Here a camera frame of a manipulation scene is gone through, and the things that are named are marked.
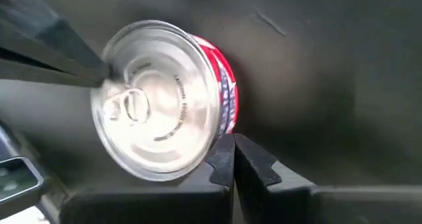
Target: tin can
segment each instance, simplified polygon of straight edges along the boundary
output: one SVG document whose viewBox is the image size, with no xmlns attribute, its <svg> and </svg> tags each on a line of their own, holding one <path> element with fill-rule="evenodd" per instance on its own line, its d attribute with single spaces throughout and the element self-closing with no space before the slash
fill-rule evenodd
<svg viewBox="0 0 422 224">
<path fill-rule="evenodd" d="M 92 90 L 94 122 L 110 156 L 134 176 L 181 177 L 234 127 L 233 72 L 204 39 L 144 20 L 112 37 L 102 59 L 111 78 Z"/>
</svg>

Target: can label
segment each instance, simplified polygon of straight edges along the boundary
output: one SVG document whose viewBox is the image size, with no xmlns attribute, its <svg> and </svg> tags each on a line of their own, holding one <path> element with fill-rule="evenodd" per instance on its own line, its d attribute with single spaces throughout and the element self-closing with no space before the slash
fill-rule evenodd
<svg viewBox="0 0 422 224">
<path fill-rule="evenodd" d="M 194 36 L 194 39 L 211 62 L 219 84 L 222 99 L 222 122 L 218 136 L 230 134 L 235 127 L 239 111 L 239 95 L 235 75 L 229 62 L 216 46 L 198 36 Z"/>
</svg>

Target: dark gray surface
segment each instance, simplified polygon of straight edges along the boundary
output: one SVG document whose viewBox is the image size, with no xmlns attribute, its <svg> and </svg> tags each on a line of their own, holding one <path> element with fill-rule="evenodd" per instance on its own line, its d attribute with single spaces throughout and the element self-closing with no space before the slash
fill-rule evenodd
<svg viewBox="0 0 422 224">
<path fill-rule="evenodd" d="M 97 53 L 146 18 L 216 44 L 238 79 L 237 131 L 310 181 L 422 181 L 419 0 L 47 1 Z M 87 162 L 102 166 L 90 152 L 107 156 L 86 90 L 0 82 L 0 113 L 66 167 L 69 182 L 88 179 Z"/>
</svg>

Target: reflective metal surface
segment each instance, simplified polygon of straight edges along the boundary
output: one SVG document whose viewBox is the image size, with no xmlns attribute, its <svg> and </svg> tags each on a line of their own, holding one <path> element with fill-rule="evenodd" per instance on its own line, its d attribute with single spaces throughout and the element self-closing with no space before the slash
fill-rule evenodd
<svg viewBox="0 0 422 224">
<path fill-rule="evenodd" d="M 220 91 L 190 35 L 160 21 L 131 24 L 104 49 L 112 80 L 92 91 L 110 155 L 133 175 L 175 179 L 195 168 L 220 125 Z"/>
</svg>

